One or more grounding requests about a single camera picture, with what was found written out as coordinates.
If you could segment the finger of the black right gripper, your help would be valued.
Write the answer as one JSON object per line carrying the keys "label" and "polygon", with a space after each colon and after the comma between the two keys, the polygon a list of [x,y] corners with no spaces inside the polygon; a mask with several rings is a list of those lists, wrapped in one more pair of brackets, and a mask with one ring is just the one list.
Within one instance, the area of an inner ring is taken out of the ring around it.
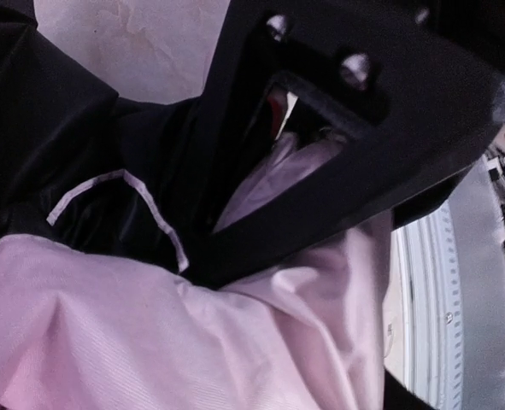
{"label": "finger of the black right gripper", "polygon": [[[296,126],[332,126],[344,148],[214,231],[274,85],[297,95]],[[187,277],[218,289],[384,210],[415,220],[504,122],[505,1],[233,1],[189,140]]]}

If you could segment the pink umbrella black lining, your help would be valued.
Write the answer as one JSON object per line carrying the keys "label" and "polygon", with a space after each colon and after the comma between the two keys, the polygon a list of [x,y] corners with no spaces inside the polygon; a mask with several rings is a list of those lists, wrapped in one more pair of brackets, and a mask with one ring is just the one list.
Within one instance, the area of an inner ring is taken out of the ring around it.
{"label": "pink umbrella black lining", "polygon": [[120,97],[0,1],[0,409],[417,409],[391,216],[212,291],[170,202],[198,100]]}

